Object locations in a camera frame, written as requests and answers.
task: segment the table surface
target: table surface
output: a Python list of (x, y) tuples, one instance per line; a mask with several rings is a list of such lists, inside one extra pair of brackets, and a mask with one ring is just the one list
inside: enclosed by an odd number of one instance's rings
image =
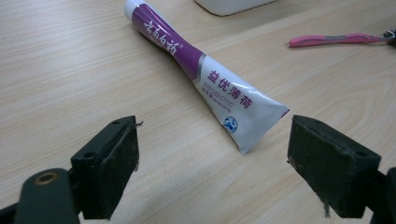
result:
[[(293, 115), (319, 119), (396, 166), (396, 49), (291, 49), (298, 35), (382, 35), (394, 0), (279, 0), (227, 17), (150, 0), (187, 41), (290, 108), (245, 156), (171, 55), (139, 34), (124, 1), (0, 3), (0, 207), (110, 121), (136, 115), (140, 166), (111, 223), (369, 223), (326, 218), (287, 164)], [(105, 220), (82, 223), (107, 223)]]

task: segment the printed logo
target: printed logo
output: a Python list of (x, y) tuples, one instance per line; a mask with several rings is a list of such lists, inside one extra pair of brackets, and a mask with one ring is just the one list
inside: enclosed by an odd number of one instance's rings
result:
[(227, 117), (223, 122), (223, 126), (229, 133), (234, 133), (238, 129), (238, 122), (233, 117)]

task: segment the white box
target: white box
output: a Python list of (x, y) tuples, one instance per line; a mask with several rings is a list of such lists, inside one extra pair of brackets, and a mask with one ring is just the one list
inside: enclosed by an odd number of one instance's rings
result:
[(275, 0), (195, 0), (195, 2), (213, 14), (227, 16), (275, 2)]

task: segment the wooden table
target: wooden table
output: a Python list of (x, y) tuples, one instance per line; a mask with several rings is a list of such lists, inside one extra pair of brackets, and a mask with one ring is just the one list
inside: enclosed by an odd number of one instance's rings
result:
[[(136, 115), (140, 166), (110, 223), (369, 223), (325, 218), (286, 163), (291, 117), (322, 120), (396, 166), (396, 49), (290, 49), (297, 35), (382, 35), (394, 0), (279, 0), (228, 17), (194, 1), (150, 0), (195, 47), (290, 108), (245, 156), (124, 1), (0, 3), (0, 207), (30, 175), (69, 169), (110, 121)], [(86, 221), (82, 223), (107, 223)]]

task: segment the toothpaste tube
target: toothpaste tube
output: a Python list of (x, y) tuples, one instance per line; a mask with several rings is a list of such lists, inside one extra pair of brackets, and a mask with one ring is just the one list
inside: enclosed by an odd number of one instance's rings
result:
[(143, 0), (127, 0), (125, 15), (142, 35), (168, 51), (245, 155), (288, 109), (184, 40)]

